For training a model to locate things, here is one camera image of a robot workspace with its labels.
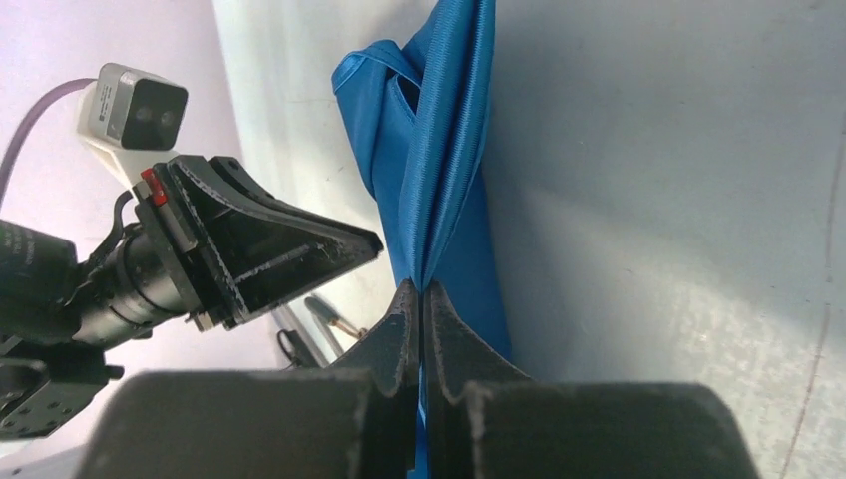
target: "cable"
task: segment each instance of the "cable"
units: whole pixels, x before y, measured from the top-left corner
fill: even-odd
[[[99,267],[106,259],[106,256],[115,250],[115,248],[118,247],[118,244],[121,243],[121,240],[124,237],[124,207],[132,199],[132,197],[132,192],[126,191],[121,193],[115,200],[115,207],[112,216],[112,229],[109,231],[109,234],[103,238],[103,242],[101,242],[100,245],[97,246],[97,249],[95,249],[88,257],[86,264],[87,272],[91,272]]]
[[[12,177],[12,170],[15,168],[15,162],[18,160],[18,154],[21,153],[21,148],[26,141],[32,127],[41,118],[41,115],[56,103],[62,97],[67,96],[73,92],[80,91],[94,82],[93,78],[80,78],[78,80],[71,80],[65,82],[58,87],[50,90],[41,97],[32,108],[29,109],[24,119],[18,125],[12,140],[9,141],[9,146],[6,148],[6,153],[3,154],[3,161],[0,163],[0,208],[3,207],[3,199],[6,197],[6,190],[9,188],[9,179]]]
[[[311,311],[311,314],[317,319],[318,323],[324,324],[326,326],[337,327],[338,330],[352,337],[353,339],[361,339],[367,332],[366,329],[356,328],[353,323],[349,322],[346,318],[338,314],[338,312],[335,311],[332,306],[329,305],[328,302],[323,300],[323,298],[321,298],[317,294],[313,294],[305,299],[305,307],[309,311]],[[340,344],[338,344],[337,349],[340,351],[336,351],[338,356],[341,356],[343,354],[343,349],[341,349],[340,347]]]
[[[285,337],[285,330],[280,329],[279,332],[276,333],[276,342],[279,344],[279,349],[282,351],[282,354],[285,356],[285,359],[290,362],[290,365],[285,369],[288,369],[290,367],[296,367],[297,363],[299,362],[299,359],[297,359],[296,357],[296,351],[288,350],[289,346],[285,344],[284,339],[282,339],[283,337]]]

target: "black lens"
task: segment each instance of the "black lens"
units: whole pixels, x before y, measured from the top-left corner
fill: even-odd
[[[121,146],[127,150],[173,148],[187,102],[188,91],[182,87],[139,80],[133,89]]]

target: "depth camera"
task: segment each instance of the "depth camera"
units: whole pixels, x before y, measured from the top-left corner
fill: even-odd
[[[124,150],[166,151],[177,141],[187,103],[185,88],[110,63],[100,70],[88,125],[95,136]]]

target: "white table surface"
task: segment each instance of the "white table surface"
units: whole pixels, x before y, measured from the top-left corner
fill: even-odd
[[[694,380],[766,478],[846,474],[846,3],[500,0],[484,173],[517,362]],[[431,1],[214,2],[244,158],[377,229],[329,76]],[[386,260],[327,287],[378,318]]]

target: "blue fabric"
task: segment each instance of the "blue fabric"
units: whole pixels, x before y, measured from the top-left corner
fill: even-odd
[[[511,343],[479,162],[489,115],[494,0],[440,0],[408,44],[343,59],[332,84],[361,179],[376,200],[397,282],[433,279],[503,357]],[[425,401],[415,477],[426,477]]]

